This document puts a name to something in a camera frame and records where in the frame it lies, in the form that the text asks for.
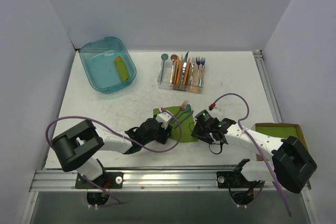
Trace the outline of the green paper napkin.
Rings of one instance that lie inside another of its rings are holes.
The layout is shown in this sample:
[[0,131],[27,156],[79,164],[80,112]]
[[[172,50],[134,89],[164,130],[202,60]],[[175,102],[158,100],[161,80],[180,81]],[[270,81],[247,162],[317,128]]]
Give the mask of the green paper napkin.
[[[179,106],[171,106],[171,107],[167,107],[165,108],[166,110],[170,111],[172,114],[176,114],[178,111],[179,111]],[[153,115],[157,115],[159,114],[159,108],[155,108],[153,110]],[[180,121],[182,118],[184,118],[189,112],[186,112],[184,114],[182,114],[177,120]],[[174,121],[174,122],[171,122],[170,124],[172,127],[176,126],[177,123]],[[182,124],[181,124],[181,129],[182,129],[182,139],[180,142],[182,143],[189,143],[189,142],[195,142],[197,141],[197,138],[191,136],[192,134],[192,130],[194,128],[194,118],[193,118],[193,115],[188,118],[186,121],[184,121]],[[172,130],[172,133],[171,133],[171,136],[170,136],[170,139],[172,140],[175,140],[175,141],[178,141],[179,139],[179,135],[180,135],[180,130],[179,130],[179,127],[177,127],[176,129],[173,129]]]

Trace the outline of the teal knife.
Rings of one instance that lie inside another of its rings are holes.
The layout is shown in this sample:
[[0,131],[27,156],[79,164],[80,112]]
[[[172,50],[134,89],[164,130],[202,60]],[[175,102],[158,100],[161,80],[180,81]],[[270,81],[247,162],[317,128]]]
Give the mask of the teal knife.
[[182,118],[179,121],[179,124],[182,124],[184,121],[186,121],[188,118],[190,118],[194,113],[194,110],[191,110],[184,118]]

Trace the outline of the copper fork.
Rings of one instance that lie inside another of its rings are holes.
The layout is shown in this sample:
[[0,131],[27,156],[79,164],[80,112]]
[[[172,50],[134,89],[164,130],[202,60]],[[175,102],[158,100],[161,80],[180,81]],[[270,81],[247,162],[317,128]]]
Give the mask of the copper fork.
[[175,117],[176,117],[176,118],[178,118],[178,117],[184,112],[184,110],[186,109],[187,105],[188,105],[188,100],[185,100],[185,101],[181,104],[181,106],[180,106],[180,108],[179,108],[179,111],[175,114]]

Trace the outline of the teal spoon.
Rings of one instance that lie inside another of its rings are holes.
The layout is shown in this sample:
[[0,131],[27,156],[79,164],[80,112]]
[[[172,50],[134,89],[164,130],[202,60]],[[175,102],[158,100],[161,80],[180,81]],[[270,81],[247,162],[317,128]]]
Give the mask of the teal spoon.
[[162,65],[161,65],[161,75],[160,75],[160,82],[163,79],[163,73],[164,73],[164,68],[165,68],[165,62],[168,60],[169,56],[168,54],[164,53],[161,55],[161,60],[162,60]]
[[179,111],[179,112],[175,115],[175,118],[178,119],[182,114],[184,114],[184,113],[186,113],[186,112],[189,112],[190,110],[191,110],[191,105],[188,104],[184,110]]

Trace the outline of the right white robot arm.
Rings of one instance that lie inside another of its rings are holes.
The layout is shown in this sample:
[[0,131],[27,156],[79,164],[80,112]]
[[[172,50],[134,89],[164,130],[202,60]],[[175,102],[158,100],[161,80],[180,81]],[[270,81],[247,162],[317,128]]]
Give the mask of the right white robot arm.
[[233,173],[233,181],[239,187],[262,180],[279,183],[298,194],[317,169],[316,162],[298,138],[265,135],[243,127],[240,121],[214,118],[207,110],[196,115],[192,136],[208,144],[235,145],[263,158],[261,162],[243,162],[242,168]]

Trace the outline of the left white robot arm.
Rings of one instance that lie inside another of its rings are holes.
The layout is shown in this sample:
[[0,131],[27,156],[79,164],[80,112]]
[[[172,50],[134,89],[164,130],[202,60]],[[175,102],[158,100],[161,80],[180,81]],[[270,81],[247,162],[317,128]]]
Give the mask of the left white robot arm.
[[95,127],[91,120],[85,119],[54,137],[51,148],[55,151],[63,171],[76,170],[87,178],[92,187],[100,188],[106,183],[106,172],[102,164],[93,158],[97,151],[130,155],[153,141],[165,144],[173,130],[169,120],[160,115],[154,116],[139,127],[115,135]]

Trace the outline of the rolled green napkin bundle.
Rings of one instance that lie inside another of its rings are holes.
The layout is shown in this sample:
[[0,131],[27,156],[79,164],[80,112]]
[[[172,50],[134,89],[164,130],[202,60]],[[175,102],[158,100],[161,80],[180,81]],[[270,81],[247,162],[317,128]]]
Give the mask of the rolled green napkin bundle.
[[123,59],[120,56],[117,56],[114,59],[114,65],[116,68],[116,71],[120,77],[121,82],[125,82],[129,79],[129,74],[128,74],[128,70],[127,67],[123,61]]

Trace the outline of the cardboard napkin tray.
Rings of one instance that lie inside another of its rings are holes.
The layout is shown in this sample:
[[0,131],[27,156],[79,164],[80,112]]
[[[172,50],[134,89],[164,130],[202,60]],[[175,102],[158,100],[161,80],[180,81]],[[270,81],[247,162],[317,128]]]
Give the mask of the cardboard napkin tray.
[[252,130],[256,131],[256,126],[283,126],[283,127],[295,127],[298,135],[298,139],[303,144],[303,146],[308,150],[302,129],[299,124],[291,124],[291,123],[256,123]]

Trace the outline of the green napkin stack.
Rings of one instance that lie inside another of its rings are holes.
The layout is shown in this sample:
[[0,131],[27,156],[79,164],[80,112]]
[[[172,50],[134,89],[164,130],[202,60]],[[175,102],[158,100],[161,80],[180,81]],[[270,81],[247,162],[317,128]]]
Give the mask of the green napkin stack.
[[298,138],[295,127],[283,126],[256,126],[256,131],[272,137],[280,137],[287,139],[290,136]]

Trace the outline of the clear cutlery organizer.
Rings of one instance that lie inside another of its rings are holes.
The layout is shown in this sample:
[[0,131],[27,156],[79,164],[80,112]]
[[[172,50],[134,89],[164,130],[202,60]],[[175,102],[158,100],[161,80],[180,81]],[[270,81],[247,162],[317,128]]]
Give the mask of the clear cutlery organizer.
[[171,70],[172,70],[172,61],[168,59],[165,62],[165,68],[163,73],[163,79],[160,82],[160,75],[161,75],[161,65],[160,65],[160,72],[157,78],[158,87],[161,89],[166,90],[176,90],[176,91],[183,91],[183,92],[191,92],[191,93],[202,93],[204,87],[204,78],[203,78],[203,85],[200,87],[198,85],[198,74],[197,74],[197,64],[196,64],[196,57],[189,58],[189,69],[187,74],[187,79],[184,81],[184,73],[183,73],[183,61],[181,57],[175,63],[175,73],[173,77],[173,83],[170,84],[171,78]]

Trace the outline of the blue iridescent fork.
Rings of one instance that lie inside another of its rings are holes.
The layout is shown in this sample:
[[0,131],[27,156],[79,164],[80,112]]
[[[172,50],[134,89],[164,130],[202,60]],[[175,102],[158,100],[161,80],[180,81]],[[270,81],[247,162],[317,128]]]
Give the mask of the blue iridescent fork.
[[201,65],[202,65],[202,67],[201,67],[201,77],[200,77],[200,85],[199,85],[200,87],[202,87],[202,85],[203,85],[205,61],[206,61],[205,57],[202,57],[201,58]]

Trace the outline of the black knife in organizer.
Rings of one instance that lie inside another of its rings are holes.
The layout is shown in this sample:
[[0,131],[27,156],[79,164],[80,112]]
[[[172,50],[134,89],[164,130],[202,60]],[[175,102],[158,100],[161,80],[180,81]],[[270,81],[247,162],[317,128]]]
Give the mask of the black knife in organizer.
[[188,58],[188,54],[189,54],[189,51],[186,53],[185,57],[184,57],[184,63],[183,63],[183,73],[184,73],[184,81],[187,79],[187,74],[188,74],[188,69],[189,69],[189,62],[190,62],[190,59]]

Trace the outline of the teal spoon in organizer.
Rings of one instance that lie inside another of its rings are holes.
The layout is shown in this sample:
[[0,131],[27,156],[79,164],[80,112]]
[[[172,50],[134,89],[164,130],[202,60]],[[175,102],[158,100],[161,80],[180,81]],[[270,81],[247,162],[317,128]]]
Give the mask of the teal spoon in organizer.
[[164,53],[161,55],[161,60],[162,60],[162,65],[161,65],[161,75],[160,75],[160,82],[163,79],[163,73],[164,73],[164,68],[165,68],[165,62],[168,60],[169,56],[168,54]]

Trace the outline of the copper spoon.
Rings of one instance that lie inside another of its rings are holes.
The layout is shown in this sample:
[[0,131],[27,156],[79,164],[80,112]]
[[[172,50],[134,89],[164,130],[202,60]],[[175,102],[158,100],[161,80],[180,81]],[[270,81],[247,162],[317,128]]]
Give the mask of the copper spoon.
[[176,54],[171,55],[171,61],[172,61],[172,70],[171,70],[171,78],[170,78],[170,84],[173,83],[173,77],[175,73],[175,63],[178,60],[178,56]]

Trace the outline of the teal plastic bin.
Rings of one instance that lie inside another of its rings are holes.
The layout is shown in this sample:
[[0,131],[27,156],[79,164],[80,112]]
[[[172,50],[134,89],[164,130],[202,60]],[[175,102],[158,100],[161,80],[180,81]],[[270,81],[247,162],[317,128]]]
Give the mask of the teal plastic bin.
[[[101,93],[113,93],[132,84],[137,69],[123,42],[116,37],[106,37],[87,43],[79,50],[79,56],[93,89]],[[128,70],[129,79],[121,82],[114,65],[114,59],[120,56]]]

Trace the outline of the right side aluminium rail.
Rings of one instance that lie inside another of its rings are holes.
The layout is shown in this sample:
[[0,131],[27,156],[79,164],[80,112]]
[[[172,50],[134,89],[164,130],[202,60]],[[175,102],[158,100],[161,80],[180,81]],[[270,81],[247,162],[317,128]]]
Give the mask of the right side aluminium rail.
[[278,103],[276,101],[273,88],[271,86],[271,83],[268,77],[262,51],[256,50],[255,52],[253,52],[253,55],[254,55],[256,66],[257,66],[257,69],[258,69],[258,72],[259,72],[259,75],[260,75],[260,78],[261,78],[261,81],[264,87],[267,101],[270,106],[273,120],[275,123],[282,123],[282,117],[279,111]]

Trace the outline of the aluminium frame rail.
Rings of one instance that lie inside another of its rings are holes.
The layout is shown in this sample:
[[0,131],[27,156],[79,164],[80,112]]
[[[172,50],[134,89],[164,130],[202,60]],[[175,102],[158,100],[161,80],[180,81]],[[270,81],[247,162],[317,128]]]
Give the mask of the aluminium frame rail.
[[[111,192],[131,191],[217,191],[218,172],[230,172],[232,167],[164,167],[121,169],[123,183],[121,189]],[[95,188],[76,188],[77,173],[65,173],[61,170],[44,169],[35,172],[30,191],[38,192],[98,192]]]

